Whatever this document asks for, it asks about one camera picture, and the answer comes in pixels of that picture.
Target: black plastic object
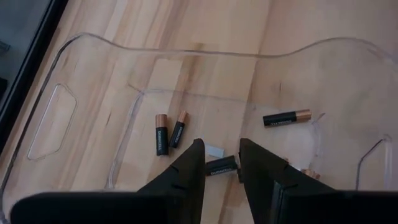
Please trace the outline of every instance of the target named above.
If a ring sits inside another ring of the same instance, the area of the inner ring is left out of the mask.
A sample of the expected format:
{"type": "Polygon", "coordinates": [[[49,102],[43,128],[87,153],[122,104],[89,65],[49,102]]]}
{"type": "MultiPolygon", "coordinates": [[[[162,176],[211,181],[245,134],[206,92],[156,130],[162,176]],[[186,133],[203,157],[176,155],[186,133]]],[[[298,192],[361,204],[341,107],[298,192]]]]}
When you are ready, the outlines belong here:
{"type": "MultiPolygon", "coordinates": [[[[254,223],[398,223],[397,192],[335,190],[241,139],[244,188],[254,223]]],[[[44,193],[17,202],[11,223],[200,223],[205,145],[193,144],[136,193],[44,193]]]]}
{"type": "Polygon", "coordinates": [[[68,0],[49,0],[44,14],[37,15],[41,17],[41,21],[37,25],[14,81],[8,83],[10,90],[3,96],[4,103],[2,106],[0,105],[0,152],[21,110],[67,2],[68,0]]]}
{"type": "Polygon", "coordinates": [[[43,193],[17,202],[11,223],[200,223],[205,145],[193,144],[138,192],[43,193]]]}
{"type": "Polygon", "coordinates": [[[254,223],[398,223],[397,192],[334,190],[249,139],[239,152],[254,223]]]}

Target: battery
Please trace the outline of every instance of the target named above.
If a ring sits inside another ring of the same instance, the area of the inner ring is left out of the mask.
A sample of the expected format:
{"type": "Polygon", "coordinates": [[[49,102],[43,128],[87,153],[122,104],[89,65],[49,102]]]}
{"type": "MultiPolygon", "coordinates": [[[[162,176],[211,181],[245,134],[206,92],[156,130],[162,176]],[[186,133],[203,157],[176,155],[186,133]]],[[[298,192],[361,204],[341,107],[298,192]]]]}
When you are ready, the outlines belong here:
{"type": "Polygon", "coordinates": [[[305,122],[311,119],[310,110],[299,110],[280,114],[263,116],[264,126],[278,126],[295,122],[305,122]]]}
{"type": "Polygon", "coordinates": [[[236,170],[238,165],[234,156],[228,156],[206,163],[206,175],[217,175],[236,170]]]}
{"type": "Polygon", "coordinates": [[[167,115],[157,114],[156,125],[156,156],[167,156],[169,154],[169,142],[167,134],[167,115]]]}
{"type": "Polygon", "coordinates": [[[175,123],[172,137],[170,138],[169,146],[176,149],[178,148],[178,144],[181,141],[182,133],[185,127],[185,118],[188,113],[186,111],[182,111],[180,116],[178,117],[177,122],[175,123]]]}

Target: transparent plastic tray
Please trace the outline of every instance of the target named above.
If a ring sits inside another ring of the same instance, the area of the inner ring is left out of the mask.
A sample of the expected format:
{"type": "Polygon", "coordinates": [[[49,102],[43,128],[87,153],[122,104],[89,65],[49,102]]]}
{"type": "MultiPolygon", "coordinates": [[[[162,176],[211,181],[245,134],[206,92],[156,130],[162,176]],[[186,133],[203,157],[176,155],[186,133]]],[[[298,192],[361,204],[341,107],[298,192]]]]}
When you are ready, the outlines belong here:
{"type": "MultiPolygon", "coordinates": [[[[396,190],[397,65],[370,43],[317,42],[287,55],[127,49],[79,34],[59,51],[25,127],[2,210],[48,191],[131,190],[195,138],[238,151],[249,138],[336,189],[396,190]],[[306,123],[262,117],[310,109],[306,123]],[[155,153],[155,115],[189,113],[180,149],[155,153]]],[[[202,221],[251,218],[233,174],[206,179],[202,221]]]]}

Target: copper battery top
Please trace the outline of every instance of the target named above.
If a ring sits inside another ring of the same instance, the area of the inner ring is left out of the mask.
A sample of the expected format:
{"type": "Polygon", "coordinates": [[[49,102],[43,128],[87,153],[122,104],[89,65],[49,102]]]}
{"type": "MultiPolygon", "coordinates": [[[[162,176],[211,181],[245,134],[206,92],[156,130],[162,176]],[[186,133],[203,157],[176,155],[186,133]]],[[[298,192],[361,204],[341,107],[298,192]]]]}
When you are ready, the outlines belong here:
{"type": "Polygon", "coordinates": [[[178,122],[184,123],[185,118],[187,117],[188,113],[186,111],[181,111],[180,116],[178,116],[178,122]]]}
{"type": "Polygon", "coordinates": [[[155,116],[155,125],[156,125],[156,128],[166,127],[167,115],[166,114],[157,114],[155,116]]]}
{"type": "Polygon", "coordinates": [[[296,111],[297,122],[308,121],[311,120],[311,111],[310,110],[299,110],[296,111]]]}

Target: duracell battery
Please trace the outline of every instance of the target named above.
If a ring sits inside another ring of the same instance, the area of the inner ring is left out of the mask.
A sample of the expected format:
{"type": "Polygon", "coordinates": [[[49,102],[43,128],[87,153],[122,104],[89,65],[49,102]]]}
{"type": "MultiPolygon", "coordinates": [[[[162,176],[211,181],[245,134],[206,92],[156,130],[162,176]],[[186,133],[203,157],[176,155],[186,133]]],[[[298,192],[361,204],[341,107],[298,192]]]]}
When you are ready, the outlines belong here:
{"type": "Polygon", "coordinates": [[[169,146],[176,149],[178,148],[178,144],[180,143],[182,132],[185,127],[185,118],[187,117],[188,113],[186,111],[182,111],[180,116],[178,117],[177,122],[175,123],[174,130],[172,137],[170,138],[169,146]]]}
{"type": "Polygon", "coordinates": [[[305,122],[311,119],[310,110],[299,110],[280,114],[263,116],[264,126],[278,126],[295,122],[305,122]]]}
{"type": "Polygon", "coordinates": [[[238,168],[234,156],[228,156],[206,163],[206,175],[217,175],[225,172],[233,171],[238,168]]]}
{"type": "Polygon", "coordinates": [[[156,125],[156,156],[167,156],[169,154],[169,141],[167,136],[167,115],[157,114],[156,125]]]}

